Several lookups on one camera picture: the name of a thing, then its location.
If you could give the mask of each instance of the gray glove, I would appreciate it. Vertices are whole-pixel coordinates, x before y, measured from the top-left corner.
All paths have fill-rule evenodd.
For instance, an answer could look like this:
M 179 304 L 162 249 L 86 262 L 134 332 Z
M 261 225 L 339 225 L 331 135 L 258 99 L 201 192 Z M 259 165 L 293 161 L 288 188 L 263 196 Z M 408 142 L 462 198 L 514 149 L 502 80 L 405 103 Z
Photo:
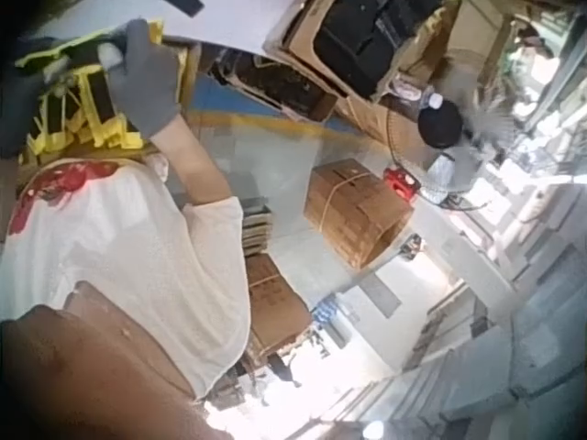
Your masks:
M 179 61 L 170 49 L 150 41 L 145 20 L 128 23 L 124 59 L 110 43 L 101 45 L 98 55 L 107 71 L 112 101 L 145 139 L 180 113 L 176 100 Z

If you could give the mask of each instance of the red barcode scanner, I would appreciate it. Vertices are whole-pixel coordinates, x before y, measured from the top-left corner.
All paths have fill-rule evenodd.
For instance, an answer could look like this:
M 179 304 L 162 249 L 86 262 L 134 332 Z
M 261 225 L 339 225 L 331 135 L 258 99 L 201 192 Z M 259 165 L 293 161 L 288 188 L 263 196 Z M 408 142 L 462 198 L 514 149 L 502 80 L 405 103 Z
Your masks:
M 420 191 L 420 184 L 405 170 L 388 168 L 383 172 L 383 180 L 407 202 L 411 202 Z

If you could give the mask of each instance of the white paper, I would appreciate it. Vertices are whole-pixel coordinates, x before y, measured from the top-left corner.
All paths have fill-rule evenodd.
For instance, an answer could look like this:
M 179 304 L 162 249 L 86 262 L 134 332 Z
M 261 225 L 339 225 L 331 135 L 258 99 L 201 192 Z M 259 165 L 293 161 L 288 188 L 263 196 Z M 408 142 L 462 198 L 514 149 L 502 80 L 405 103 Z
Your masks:
M 42 37 L 72 39 L 133 18 L 162 19 L 165 35 L 264 54 L 271 30 L 294 0 L 203 0 L 194 18 L 163 0 L 83 0 L 45 25 Z

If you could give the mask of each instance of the hand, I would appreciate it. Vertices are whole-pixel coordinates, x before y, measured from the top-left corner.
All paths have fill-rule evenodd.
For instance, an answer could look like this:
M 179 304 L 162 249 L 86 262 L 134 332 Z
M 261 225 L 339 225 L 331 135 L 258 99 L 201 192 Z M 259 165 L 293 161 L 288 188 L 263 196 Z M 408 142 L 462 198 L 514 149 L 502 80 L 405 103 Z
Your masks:
M 54 61 L 44 71 L 23 76 L 10 67 L 0 79 L 0 159 L 12 159 L 22 153 L 27 134 L 39 109 L 39 97 L 57 81 L 69 59 Z
M 114 104 L 144 138 L 152 138 L 180 114 L 176 100 L 179 61 L 170 49 L 151 42 L 145 20 L 128 24 L 124 58 L 109 43 L 98 48 L 98 55 Z

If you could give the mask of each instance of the yellow and black object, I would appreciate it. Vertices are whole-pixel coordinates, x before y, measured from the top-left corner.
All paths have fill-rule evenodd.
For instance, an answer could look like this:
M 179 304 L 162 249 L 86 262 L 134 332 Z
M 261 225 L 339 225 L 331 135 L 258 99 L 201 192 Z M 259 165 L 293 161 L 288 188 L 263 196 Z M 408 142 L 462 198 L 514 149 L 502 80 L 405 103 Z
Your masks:
M 150 23 L 151 41 L 161 44 L 162 31 L 161 22 Z M 31 74 L 65 55 L 71 59 L 64 79 L 39 100 L 39 111 L 28 136 L 28 145 L 35 155 L 61 151 L 76 138 L 82 143 L 94 142 L 97 148 L 144 147 L 140 133 L 111 101 L 97 50 L 105 42 L 111 42 L 126 52 L 124 34 L 97 32 L 53 49 L 31 53 L 16 63 L 23 73 Z M 182 66 L 178 72 L 181 78 L 187 51 L 178 56 Z

